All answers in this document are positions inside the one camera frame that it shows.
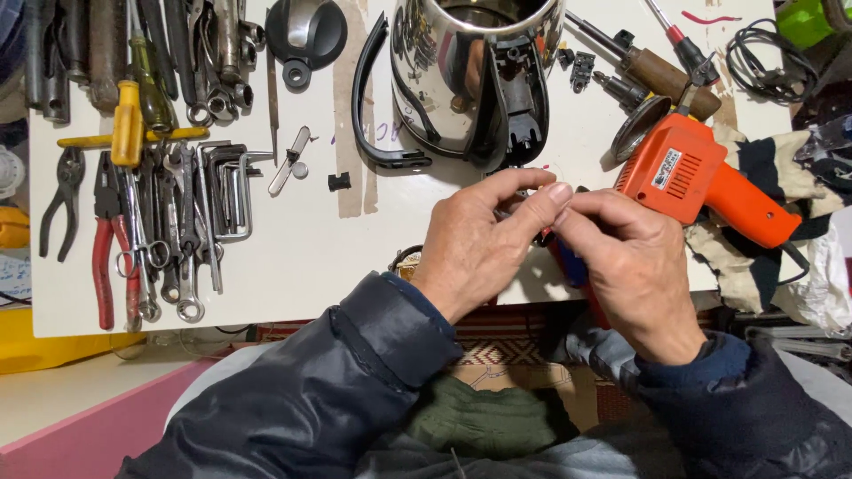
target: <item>jacket sleeve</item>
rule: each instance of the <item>jacket sleeve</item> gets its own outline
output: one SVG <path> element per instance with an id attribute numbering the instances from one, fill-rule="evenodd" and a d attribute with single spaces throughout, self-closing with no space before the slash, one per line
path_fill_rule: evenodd
<path id="1" fill-rule="evenodd" d="M 417 389 L 462 354 L 416 295 L 367 275 L 340 306 L 186 404 L 118 477 L 352 476 Z"/>
<path id="2" fill-rule="evenodd" d="M 678 386 L 639 377 L 638 393 L 669 430 L 690 477 L 839 477 L 852 471 L 852 429 L 812 399 L 764 341 L 745 370 Z M 717 354 L 736 354 L 736 345 Z"/>

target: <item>person's right hand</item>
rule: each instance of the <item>person's right hand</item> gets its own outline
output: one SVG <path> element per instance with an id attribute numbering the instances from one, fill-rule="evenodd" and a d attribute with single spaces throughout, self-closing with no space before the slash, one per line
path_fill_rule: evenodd
<path id="1" fill-rule="evenodd" d="M 582 257 L 610 324 L 646 361 L 687 364 L 706 341 L 681 224 L 615 190 L 575 194 L 554 231 Z"/>

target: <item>white table surface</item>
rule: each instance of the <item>white table surface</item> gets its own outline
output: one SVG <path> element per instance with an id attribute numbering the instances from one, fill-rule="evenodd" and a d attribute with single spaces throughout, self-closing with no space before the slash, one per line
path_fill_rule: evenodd
<path id="1" fill-rule="evenodd" d="M 758 18 L 774 17 L 770 0 L 733 2 L 729 0 L 660 0 L 670 17 L 690 35 L 706 53 L 708 47 L 721 48 L 738 28 Z M 272 0 L 249 0 L 246 19 L 262 24 L 266 7 Z M 609 0 L 589 2 L 567 0 L 566 7 L 610 35 L 626 28 L 636 34 L 636 46 L 650 48 L 677 65 L 664 30 L 643 0 Z M 372 27 L 383 10 L 392 12 L 394 0 L 369 0 L 369 12 L 364 12 L 366 30 Z M 684 9 L 705 18 L 721 15 L 739 16 L 738 24 L 722 23 L 701 26 L 680 15 Z M 596 70 L 613 74 L 615 62 L 611 55 L 583 34 L 566 24 L 563 40 L 568 48 L 598 54 Z M 353 25 L 350 21 L 350 38 Z M 381 124 L 394 118 L 392 108 L 388 45 L 379 56 L 373 71 L 373 99 L 377 136 Z M 771 50 L 761 55 L 769 65 L 778 63 L 779 56 Z M 244 143 L 249 150 L 271 149 L 268 128 L 266 55 L 258 55 L 258 65 L 249 76 L 256 92 L 250 114 L 227 126 L 213 126 L 210 140 L 229 139 Z M 359 214 L 341 218 L 338 194 L 330 193 L 327 176 L 337 173 L 334 136 L 333 69 L 328 66 L 314 73 L 310 88 L 293 94 L 287 90 L 278 72 L 279 150 L 288 148 L 302 125 L 319 139 L 309 143 L 302 156 L 308 165 L 308 178 L 291 178 L 277 198 L 271 198 L 267 186 L 275 172 L 272 162 L 257 165 L 264 178 L 250 179 L 254 209 L 254 234 L 246 241 L 225 245 L 222 261 L 224 288 L 215 293 L 210 286 L 210 270 L 199 270 L 199 297 L 206 305 L 206 315 L 196 325 L 181 321 L 175 308 L 161 299 L 163 316 L 156 323 L 145 323 L 143 331 L 195 326 L 229 326 L 279 320 L 314 318 L 331 304 L 337 304 L 354 285 L 371 270 L 384 270 L 396 252 L 423 242 L 432 206 L 460 187 L 481 178 L 474 169 L 459 160 L 435 159 L 435 163 L 420 171 L 386 171 L 379 169 L 376 208 L 361 207 Z M 574 186 L 610 188 L 619 168 L 605 171 L 601 159 L 626 118 L 618 102 L 591 84 L 581 95 L 574 94 L 568 82 L 570 69 L 563 72 L 555 66 L 548 78 L 550 91 L 550 137 L 542 155 L 531 166 L 550 165 L 560 180 Z M 791 129 L 790 115 L 785 107 L 751 99 L 736 85 L 727 85 L 734 92 L 739 129 L 751 139 L 763 138 Z M 61 149 L 56 140 L 72 136 L 108 133 L 110 118 L 100 114 L 88 103 L 84 91 L 76 84 L 71 88 L 72 122 L 57 127 L 45 121 L 41 113 L 32 112 L 31 126 L 31 191 L 32 239 L 37 248 L 41 216 L 56 190 L 56 161 Z M 181 126 L 187 126 L 182 101 L 175 103 Z M 350 128 L 346 120 L 344 127 Z M 391 135 L 379 141 L 380 147 L 391 147 Z M 410 143 L 405 131 L 397 141 Z M 33 320 L 37 337 L 96 334 L 98 327 L 97 302 L 91 275 L 92 242 L 95 237 L 94 197 L 99 151 L 86 152 L 86 175 L 79 195 L 79 230 L 74 245 L 64 263 L 56 262 L 65 230 L 65 213 L 60 210 L 51 228 L 50 254 L 32 260 Z M 362 168 L 364 178 L 353 183 L 367 184 L 369 169 Z M 112 254 L 119 250 L 112 245 Z M 785 260 L 782 276 L 792 276 L 797 268 Z M 124 328 L 124 280 L 114 271 L 111 276 L 116 305 L 114 331 Z M 715 290 L 717 283 L 710 269 L 690 261 L 689 282 L 693 291 Z M 558 267 L 547 251 L 534 250 L 521 268 L 515 281 L 500 295 L 499 303 L 535 303 L 580 298 L 578 291 L 566 288 Z"/>

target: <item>red-handled pliers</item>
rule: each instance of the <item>red-handled pliers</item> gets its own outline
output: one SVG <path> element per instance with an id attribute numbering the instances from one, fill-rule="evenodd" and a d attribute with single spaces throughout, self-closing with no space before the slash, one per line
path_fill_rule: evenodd
<path id="1" fill-rule="evenodd" d="M 116 166 L 112 164 L 110 152 L 101 153 L 95 179 L 95 216 L 98 223 L 95 232 L 95 248 L 92 251 L 92 276 L 95 279 L 95 293 L 98 297 L 98 318 L 101 329 L 112 330 L 115 326 L 112 304 L 112 287 L 109 282 L 110 248 L 112 237 L 118 237 L 122 251 L 130 251 L 127 226 L 124 222 L 124 185 L 118 179 Z M 127 277 L 127 332 L 141 329 L 139 318 L 139 270 L 133 268 L 131 257 L 125 255 L 127 271 L 134 269 Z"/>

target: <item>sticker label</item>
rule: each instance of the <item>sticker label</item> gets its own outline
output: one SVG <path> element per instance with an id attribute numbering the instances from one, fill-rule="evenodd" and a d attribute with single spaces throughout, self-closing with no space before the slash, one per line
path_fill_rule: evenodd
<path id="1" fill-rule="evenodd" d="M 669 184 L 671 172 L 675 170 L 675 166 L 677 166 L 677 162 L 680 161 L 681 156 L 683 156 L 683 153 L 671 148 L 669 152 L 665 154 L 663 164 L 659 166 L 657 174 L 653 176 L 651 186 L 657 189 L 665 189 L 665 185 Z"/>

